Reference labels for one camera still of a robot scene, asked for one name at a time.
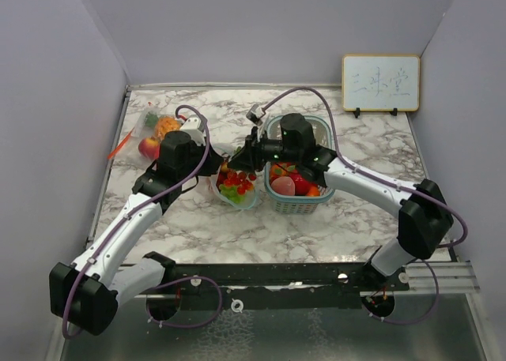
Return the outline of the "blue plastic strip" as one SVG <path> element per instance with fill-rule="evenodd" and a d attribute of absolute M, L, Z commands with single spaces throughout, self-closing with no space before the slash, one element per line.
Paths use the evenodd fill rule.
<path fill-rule="evenodd" d="M 210 191 L 219 200 L 235 209 L 252 209 L 259 195 L 258 174 L 230 168 L 228 160 L 240 150 L 240 147 L 233 148 L 231 145 L 217 144 L 213 149 L 224 160 L 217 171 L 209 177 Z"/>

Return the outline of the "red toy strawberries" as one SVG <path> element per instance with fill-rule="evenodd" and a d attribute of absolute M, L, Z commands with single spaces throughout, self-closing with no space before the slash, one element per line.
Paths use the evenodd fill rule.
<path fill-rule="evenodd" d="M 217 187 L 220 187 L 221 185 L 234 186 L 236 180 L 237 180 L 236 171 L 228 166 L 227 161 L 222 163 L 217 175 Z"/>

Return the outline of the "green toy grapes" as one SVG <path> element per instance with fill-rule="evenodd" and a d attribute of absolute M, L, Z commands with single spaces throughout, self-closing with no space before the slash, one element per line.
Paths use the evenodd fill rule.
<path fill-rule="evenodd" d="M 219 187 L 220 194 L 234 204 L 240 205 L 246 199 L 247 190 L 243 186 L 224 186 Z"/>

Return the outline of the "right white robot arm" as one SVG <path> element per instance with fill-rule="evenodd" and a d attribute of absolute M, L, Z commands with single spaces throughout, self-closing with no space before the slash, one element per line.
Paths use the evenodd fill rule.
<path fill-rule="evenodd" d="M 381 246 L 364 265 L 363 281 L 369 289 L 380 291 L 401 267 L 431 258 L 454 223 L 435 182 L 392 179 L 352 163 L 318 144 L 312 124 L 303 115 L 282 116 L 279 128 L 280 138 L 271 139 L 254 127 L 228 165 L 253 172 L 276 161 L 292 163 L 309 182 L 352 194 L 396 218 L 396 238 Z"/>

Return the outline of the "clear zip top bag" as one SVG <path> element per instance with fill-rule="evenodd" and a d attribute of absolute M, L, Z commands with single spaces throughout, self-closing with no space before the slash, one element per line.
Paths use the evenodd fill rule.
<path fill-rule="evenodd" d="M 153 130 L 145 126 L 145 118 L 150 112 L 158 116 L 172 116 L 180 121 L 181 124 L 187 120 L 184 115 L 178 117 L 174 114 L 164 114 L 158 106 L 148 102 L 147 106 L 139 115 L 134 127 L 109 153 L 108 160 L 122 160 L 137 164 L 138 166 L 149 165 L 154 161 L 145 158 L 138 151 L 138 144 L 142 139 L 146 137 L 154 137 Z"/>

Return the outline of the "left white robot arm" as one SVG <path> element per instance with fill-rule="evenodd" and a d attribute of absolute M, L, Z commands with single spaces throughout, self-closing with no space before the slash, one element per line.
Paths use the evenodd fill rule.
<path fill-rule="evenodd" d="M 57 263 L 49 273 L 51 312 L 62 319 L 62 335 L 70 340 L 86 331 L 101 334 L 117 310 L 136 295 L 153 289 L 163 294 L 174 285 L 176 264 L 151 252 L 121 270 L 140 237 L 183 193 L 192 178 L 210 176 L 222 158 L 210 144 L 210 133 L 177 130 L 161 143 L 160 155 L 135 182 L 119 215 L 94 243 L 70 264 Z"/>

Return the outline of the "orange toy pineapple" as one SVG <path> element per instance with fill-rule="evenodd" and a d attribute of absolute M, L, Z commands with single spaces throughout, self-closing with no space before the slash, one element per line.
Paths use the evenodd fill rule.
<path fill-rule="evenodd" d="M 158 116 L 150 112 L 145 118 L 145 126 L 153 130 L 153 136 L 158 141 L 163 141 L 168 132 L 179 130 L 182 124 L 172 116 Z"/>

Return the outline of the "red toy cherries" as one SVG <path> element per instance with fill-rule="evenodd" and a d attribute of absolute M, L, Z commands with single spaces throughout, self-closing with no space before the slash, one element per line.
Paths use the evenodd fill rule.
<path fill-rule="evenodd" d="M 234 186 L 243 186 L 247 192 L 253 191 L 255 189 L 254 183 L 250 180 L 249 174 L 243 171 L 236 172 L 237 180 Z"/>

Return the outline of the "red toy apple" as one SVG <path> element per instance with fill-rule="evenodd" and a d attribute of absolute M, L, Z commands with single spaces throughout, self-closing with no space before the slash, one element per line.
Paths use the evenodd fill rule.
<path fill-rule="evenodd" d="M 155 137 L 146 137 L 138 144 L 139 153 L 149 160 L 156 160 L 159 157 L 160 142 Z"/>

